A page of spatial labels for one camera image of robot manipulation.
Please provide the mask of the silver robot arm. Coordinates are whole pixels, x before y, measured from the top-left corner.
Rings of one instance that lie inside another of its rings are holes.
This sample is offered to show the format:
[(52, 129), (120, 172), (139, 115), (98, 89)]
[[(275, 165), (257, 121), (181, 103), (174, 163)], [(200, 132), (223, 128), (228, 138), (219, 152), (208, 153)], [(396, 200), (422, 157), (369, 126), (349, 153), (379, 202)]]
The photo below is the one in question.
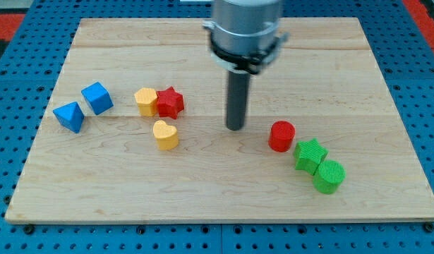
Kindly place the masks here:
[(215, 0), (203, 22), (210, 52), (222, 68), (257, 75), (278, 56), (289, 33), (279, 32), (282, 0)]

